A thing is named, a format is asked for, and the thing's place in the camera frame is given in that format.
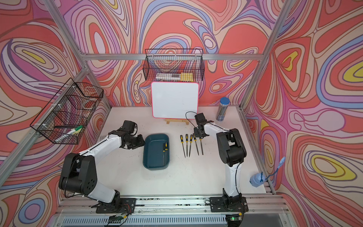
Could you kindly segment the teal plastic storage box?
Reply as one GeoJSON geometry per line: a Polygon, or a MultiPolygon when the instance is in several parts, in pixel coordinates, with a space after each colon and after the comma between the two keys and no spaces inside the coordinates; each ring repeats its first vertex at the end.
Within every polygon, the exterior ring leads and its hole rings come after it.
{"type": "Polygon", "coordinates": [[[170,163],[170,143],[168,135],[164,133],[151,134],[145,139],[143,151],[143,166],[148,170],[163,170],[170,163]],[[163,145],[168,143],[166,166],[163,165],[163,145]]]}

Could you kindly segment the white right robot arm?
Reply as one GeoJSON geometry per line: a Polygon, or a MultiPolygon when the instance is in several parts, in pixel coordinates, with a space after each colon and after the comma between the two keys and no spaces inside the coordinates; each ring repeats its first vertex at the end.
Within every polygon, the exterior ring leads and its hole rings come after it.
{"type": "Polygon", "coordinates": [[[238,129],[225,129],[213,121],[197,122],[194,128],[197,138],[213,137],[217,141],[218,153],[226,167],[225,187],[223,188],[222,206],[231,211],[234,205],[243,204],[240,187],[241,164],[247,156],[247,150],[238,129]]]}

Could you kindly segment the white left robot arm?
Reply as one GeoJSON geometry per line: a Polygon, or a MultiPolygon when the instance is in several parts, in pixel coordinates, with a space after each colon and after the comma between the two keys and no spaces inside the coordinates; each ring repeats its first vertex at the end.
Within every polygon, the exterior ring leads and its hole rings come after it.
{"type": "Polygon", "coordinates": [[[96,145],[80,152],[68,154],[64,160],[59,188],[64,192],[81,195],[98,201],[116,212],[122,207],[120,192],[98,181],[96,164],[111,152],[143,147],[145,141],[141,134],[133,135],[125,131],[112,131],[96,145]]]}

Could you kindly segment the yellow box in basket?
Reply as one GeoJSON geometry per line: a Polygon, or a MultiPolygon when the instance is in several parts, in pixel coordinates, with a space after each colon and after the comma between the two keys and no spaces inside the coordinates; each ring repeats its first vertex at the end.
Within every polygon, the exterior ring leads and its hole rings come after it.
{"type": "Polygon", "coordinates": [[[193,73],[186,73],[186,72],[181,73],[180,74],[180,81],[183,81],[183,82],[194,82],[193,73]]]}

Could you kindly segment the wooden easel stand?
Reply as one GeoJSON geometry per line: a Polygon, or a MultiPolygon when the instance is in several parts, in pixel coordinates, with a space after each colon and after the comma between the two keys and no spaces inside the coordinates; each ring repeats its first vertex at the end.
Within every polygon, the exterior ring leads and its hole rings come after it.
{"type": "Polygon", "coordinates": [[[170,123],[185,123],[186,125],[189,125],[189,121],[186,119],[165,119],[164,120],[166,122],[166,124],[170,124],[170,123]]]}

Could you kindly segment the clear pencil tube blue label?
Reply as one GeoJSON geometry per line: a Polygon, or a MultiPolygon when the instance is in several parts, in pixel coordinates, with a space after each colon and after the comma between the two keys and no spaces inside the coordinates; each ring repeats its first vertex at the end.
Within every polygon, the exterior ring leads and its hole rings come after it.
{"type": "Polygon", "coordinates": [[[229,104],[230,104],[230,100],[227,97],[222,97],[219,100],[219,106],[218,106],[218,111],[217,111],[217,115],[216,115],[216,120],[217,121],[223,121],[224,120],[229,104]]]}

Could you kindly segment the pink framed whiteboard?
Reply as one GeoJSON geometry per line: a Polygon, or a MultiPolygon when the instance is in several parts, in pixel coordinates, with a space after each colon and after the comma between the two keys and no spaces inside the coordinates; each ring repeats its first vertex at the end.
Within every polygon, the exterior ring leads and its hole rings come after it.
{"type": "Polygon", "coordinates": [[[152,114],[155,118],[185,119],[198,111],[199,84],[192,82],[152,82],[152,114]]]}

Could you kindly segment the green white marker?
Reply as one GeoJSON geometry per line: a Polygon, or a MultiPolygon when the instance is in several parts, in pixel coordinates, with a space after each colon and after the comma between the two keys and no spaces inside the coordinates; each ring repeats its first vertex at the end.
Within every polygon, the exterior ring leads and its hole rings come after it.
{"type": "Polygon", "coordinates": [[[74,137],[76,137],[77,134],[79,134],[83,129],[83,126],[80,125],[76,128],[73,128],[72,130],[70,130],[67,133],[63,133],[62,136],[60,136],[59,138],[57,138],[55,140],[56,143],[68,143],[70,142],[74,137]]]}

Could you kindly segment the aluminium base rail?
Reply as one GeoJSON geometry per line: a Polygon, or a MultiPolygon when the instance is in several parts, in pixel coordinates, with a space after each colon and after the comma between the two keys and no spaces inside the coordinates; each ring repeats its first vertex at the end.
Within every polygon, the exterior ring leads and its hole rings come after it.
{"type": "Polygon", "coordinates": [[[49,227],[296,227],[285,199],[246,194],[247,210],[212,212],[211,195],[127,196],[118,213],[97,213],[96,201],[63,199],[49,227]]]}

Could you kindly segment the aluminium frame post right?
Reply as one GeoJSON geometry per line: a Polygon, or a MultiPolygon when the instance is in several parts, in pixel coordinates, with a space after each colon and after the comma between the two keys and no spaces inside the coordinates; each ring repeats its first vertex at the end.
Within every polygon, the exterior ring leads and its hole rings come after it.
{"type": "Polygon", "coordinates": [[[248,84],[248,87],[244,93],[243,99],[240,103],[240,110],[243,110],[244,106],[247,105],[249,98],[252,97],[253,90],[255,85],[257,84],[257,81],[259,79],[259,76],[262,74],[262,71],[265,67],[265,64],[268,61],[269,55],[272,51],[273,45],[275,44],[280,32],[282,31],[282,28],[285,24],[285,21],[293,7],[296,1],[290,0],[290,1],[284,1],[284,4],[281,8],[281,11],[278,15],[278,18],[275,22],[275,25],[271,31],[271,34],[267,40],[266,46],[262,52],[262,59],[259,60],[259,63],[256,65],[256,69],[251,76],[250,82],[248,84]]]}

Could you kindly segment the aluminium frame post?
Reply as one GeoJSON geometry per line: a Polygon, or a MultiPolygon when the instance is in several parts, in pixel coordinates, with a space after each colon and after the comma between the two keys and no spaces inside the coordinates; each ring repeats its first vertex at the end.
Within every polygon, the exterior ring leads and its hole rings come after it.
{"type": "Polygon", "coordinates": [[[285,24],[285,21],[293,7],[296,1],[290,0],[290,1],[284,1],[284,4],[281,8],[281,11],[278,15],[278,18],[275,22],[275,25],[271,31],[271,34],[267,40],[266,46],[262,52],[262,59],[259,60],[259,63],[256,65],[256,69],[251,76],[250,82],[248,84],[248,87],[244,93],[243,99],[240,103],[240,110],[243,110],[244,106],[247,105],[249,98],[252,97],[253,90],[255,85],[257,84],[257,81],[259,79],[259,76],[262,74],[262,71],[265,67],[265,64],[268,61],[269,55],[272,51],[273,45],[275,44],[280,32],[282,31],[282,28],[285,24]]]}
{"type": "Polygon", "coordinates": [[[75,82],[81,82],[86,76],[88,76],[89,81],[92,85],[101,87],[96,76],[91,71],[87,61],[84,59],[84,53],[78,47],[75,38],[73,37],[66,21],[64,20],[63,15],[61,14],[60,10],[58,9],[55,1],[43,1],[44,5],[47,7],[48,12],[52,16],[53,20],[55,21],[56,25],[58,26],[60,33],[64,40],[69,45],[70,49],[72,50],[76,60],[81,66],[81,72],[73,79],[75,82]]]}

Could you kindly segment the aluminium frame post left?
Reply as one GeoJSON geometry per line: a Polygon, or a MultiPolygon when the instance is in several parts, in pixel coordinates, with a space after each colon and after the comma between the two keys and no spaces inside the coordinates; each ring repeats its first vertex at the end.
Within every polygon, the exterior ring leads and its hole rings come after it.
{"type": "Polygon", "coordinates": [[[55,21],[56,25],[58,26],[60,33],[64,40],[69,45],[70,49],[72,50],[76,60],[81,66],[81,72],[73,79],[75,82],[81,82],[86,76],[88,76],[89,81],[92,85],[101,87],[96,76],[91,71],[87,61],[84,59],[84,53],[78,47],[75,38],[73,37],[66,21],[64,20],[63,15],[61,14],[60,10],[58,9],[55,1],[43,1],[44,5],[47,7],[48,12],[52,16],[53,20],[55,21]]]}

